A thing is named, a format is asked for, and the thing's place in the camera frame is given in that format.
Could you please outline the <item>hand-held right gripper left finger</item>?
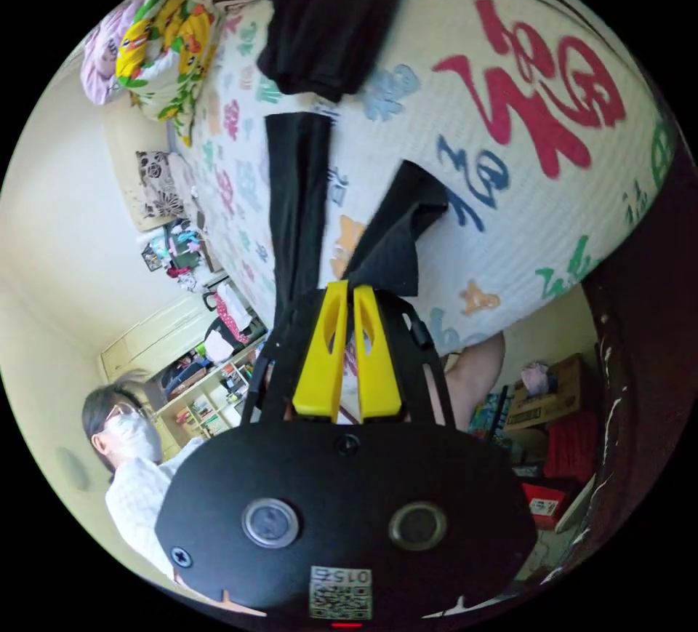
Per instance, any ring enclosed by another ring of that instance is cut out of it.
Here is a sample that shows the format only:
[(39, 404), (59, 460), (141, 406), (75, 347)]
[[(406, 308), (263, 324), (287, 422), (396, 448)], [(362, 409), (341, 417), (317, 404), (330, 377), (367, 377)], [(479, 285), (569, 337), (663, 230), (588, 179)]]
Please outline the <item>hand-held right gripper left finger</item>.
[(310, 339), (292, 404), (305, 419), (336, 420), (348, 327), (348, 282), (333, 281), (316, 293)]

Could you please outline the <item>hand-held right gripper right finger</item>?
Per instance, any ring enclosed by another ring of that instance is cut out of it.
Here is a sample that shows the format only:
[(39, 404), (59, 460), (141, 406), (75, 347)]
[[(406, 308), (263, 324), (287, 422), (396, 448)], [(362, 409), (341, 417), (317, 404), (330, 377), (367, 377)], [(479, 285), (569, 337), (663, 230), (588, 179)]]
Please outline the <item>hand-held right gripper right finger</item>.
[(401, 413), (402, 399), (377, 296), (371, 287), (354, 289), (353, 319), (361, 419), (395, 419)]

